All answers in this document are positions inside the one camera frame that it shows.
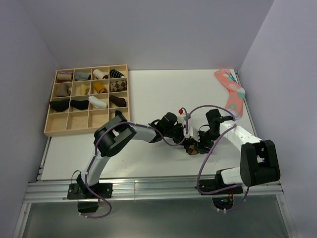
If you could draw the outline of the brown argyle sock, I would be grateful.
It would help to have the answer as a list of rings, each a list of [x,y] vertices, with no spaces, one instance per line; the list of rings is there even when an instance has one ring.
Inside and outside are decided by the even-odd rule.
[[[199,151],[195,148],[195,140],[188,139],[183,143],[184,149],[188,155],[197,155]]]

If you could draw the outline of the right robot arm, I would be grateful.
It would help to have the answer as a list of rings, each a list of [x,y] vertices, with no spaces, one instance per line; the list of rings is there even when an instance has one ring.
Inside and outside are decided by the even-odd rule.
[[[266,184],[280,180],[280,168],[276,147],[271,140],[261,140],[239,126],[236,119],[222,116],[218,109],[206,113],[209,130],[204,141],[211,143],[206,158],[199,170],[196,189],[201,195],[226,193],[228,190],[245,185]],[[214,179],[201,179],[202,171],[222,138],[229,140],[240,151],[238,167],[222,169],[216,172]]]

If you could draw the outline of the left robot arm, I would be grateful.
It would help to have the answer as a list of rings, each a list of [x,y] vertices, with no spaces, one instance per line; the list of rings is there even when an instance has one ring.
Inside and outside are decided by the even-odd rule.
[[[94,133],[94,155],[85,171],[76,179],[79,193],[84,198],[91,198],[100,193],[99,180],[107,162],[131,140],[157,143],[170,138],[173,143],[168,143],[169,146],[183,145],[186,140],[185,131],[173,113],[167,113],[162,119],[142,125],[128,121],[120,110],[116,110],[115,117]]]

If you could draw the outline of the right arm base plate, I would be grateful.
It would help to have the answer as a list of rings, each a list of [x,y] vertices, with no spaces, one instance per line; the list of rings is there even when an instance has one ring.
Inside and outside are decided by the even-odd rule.
[[[234,195],[242,194],[242,186],[237,186],[236,184],[224,184],[219,179],[201,179],[199,180],[199,189],[202,192],[215,192],[219,189],[224,189],[220,192],[215,193],[215,195],[223,195],[222,197],[213,197],[213,205],[220,210],[231,209],[234,205]]]

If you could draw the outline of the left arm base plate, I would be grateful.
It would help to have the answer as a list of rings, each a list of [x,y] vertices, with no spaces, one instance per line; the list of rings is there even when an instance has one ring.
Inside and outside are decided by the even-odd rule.
[[[97,183],[91,187],[91,190],[98,196],[103,198],[111,198],[112,195],[112,183]],[[87,187],[84,185],[84,190],[77,183],[72,183],[69,185],[68,200],[78,200],[77,209],[81,213],[95,213],[99,207],[99,199],[93,195]],[[80,200],[85,199],[98,199],[95,202],[80,202]]]

